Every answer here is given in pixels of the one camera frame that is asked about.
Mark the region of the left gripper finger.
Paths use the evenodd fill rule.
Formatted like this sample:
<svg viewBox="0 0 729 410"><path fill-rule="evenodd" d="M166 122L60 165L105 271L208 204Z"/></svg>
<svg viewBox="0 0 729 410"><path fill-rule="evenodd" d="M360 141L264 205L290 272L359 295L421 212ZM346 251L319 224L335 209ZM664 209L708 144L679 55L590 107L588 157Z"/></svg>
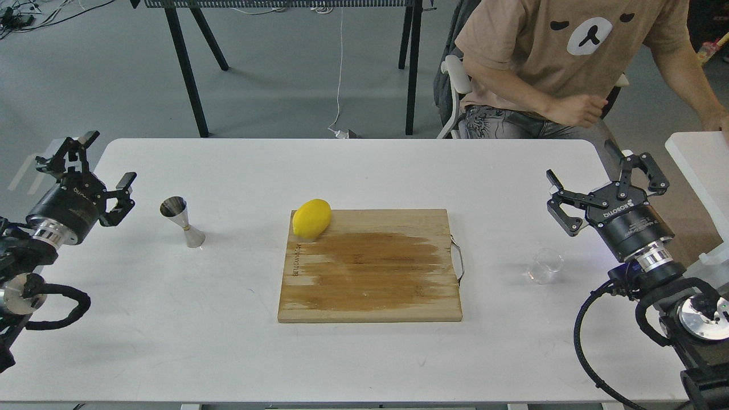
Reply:
<svg viewBox="0 0 729 410"><path fill-rule="evenodd" d="M88 132L77 138L66 137L60 142L55 151L53 151L54 145L51 145L52 156L47 158L36 156L36 170L54 177L57 183L73 175L80 177L83 183L89 183L93 177L93 172L89 169L86 151L100 134L100 132ZM80 162L80 171L76 170L75 167L68 169L66 161Z"/></svg>
<svg viewBox="0 0 729 410"><path fill-rule="evenodd" d="M121 223L121 221L127 216L128 213L135 206L134 200L131 196L131 185L136 179L136 172L125 173L118 182L116 190L108 191L104 190L98 196L99 205L99 223L104 227L115 227ZM114 205L112 210L107 211L107 200L116 199L117 203Z"/></svg>

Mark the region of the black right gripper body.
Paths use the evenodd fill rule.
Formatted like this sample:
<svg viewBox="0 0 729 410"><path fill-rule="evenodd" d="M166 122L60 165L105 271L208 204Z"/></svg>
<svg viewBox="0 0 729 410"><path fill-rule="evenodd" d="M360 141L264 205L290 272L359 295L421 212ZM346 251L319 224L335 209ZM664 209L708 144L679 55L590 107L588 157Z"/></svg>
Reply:
<svg viewBox="0 0 729 410"><path fill-rule="evenodd" d="M661 240L670 241L675 234L648 203L645 190L614 182L590 192L606 208L590 206L586 221L596 229L610 252L620 262L639 249Z"/></svg>

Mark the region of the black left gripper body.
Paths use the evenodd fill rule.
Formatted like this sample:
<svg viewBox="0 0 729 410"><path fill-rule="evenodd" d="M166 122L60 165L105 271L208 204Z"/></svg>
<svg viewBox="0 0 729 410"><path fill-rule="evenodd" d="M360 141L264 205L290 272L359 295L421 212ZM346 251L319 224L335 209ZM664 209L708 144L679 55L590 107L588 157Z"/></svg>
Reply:
<svg viewBox="0 0 729 410"><path fill-rule="evenodd" d="M26 217L26 223L34 230L32 238L53 247L83 243L106 208L101 200L105 190L106 185L98 179L90 182L78 176L62 179Z"/></svg>

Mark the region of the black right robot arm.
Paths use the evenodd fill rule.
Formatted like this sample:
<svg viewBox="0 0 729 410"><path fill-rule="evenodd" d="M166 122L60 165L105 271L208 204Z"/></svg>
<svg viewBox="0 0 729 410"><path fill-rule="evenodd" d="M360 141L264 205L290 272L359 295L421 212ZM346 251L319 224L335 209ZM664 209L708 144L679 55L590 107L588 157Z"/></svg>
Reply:
<svg viewBox="0 0 729 410"><path fill-rule="evenodd" d="M605 146L619 161L620 175L588 194L565 189L553 171L546 172L555 187L547 202L550 215L568 236L578 235L585 225L593 227L619 262L576 315L573 343L580 365L598 389L640 408L598 376L581 347L581 324L592 303L607 294L627 297L636 301L640 330L679 356L685 367L680 379L693 408L726 409L727 299L701 278L685 277L685 267L667 251L674 233L649 197L663 195L669 181L653 156L620 151L613 142Z"/></svg>

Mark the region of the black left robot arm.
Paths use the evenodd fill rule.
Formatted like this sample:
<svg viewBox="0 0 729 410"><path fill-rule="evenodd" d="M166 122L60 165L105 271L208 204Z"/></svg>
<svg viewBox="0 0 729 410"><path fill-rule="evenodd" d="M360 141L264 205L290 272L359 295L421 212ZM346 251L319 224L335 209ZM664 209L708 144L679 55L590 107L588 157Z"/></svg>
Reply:
<svg viewBox="0 0 729 410"><path fill-rule="evenodd" d="M108 190L89 169L87 150L99 134L91 130L83 137L67 137L52 156L36 157L37 170L53 176L55 185L34 205L25 223L2 218L2 370L15 365L10 348L22 330L62 329L91 307L88 294L73 286L47 283L36 269L54 263L63 244L81 244L96 223L118 225L135 205L130 187L136 173L126 173L114 190ZM61 320L31 320L49 295L74 300L76 306Z"/></svg>

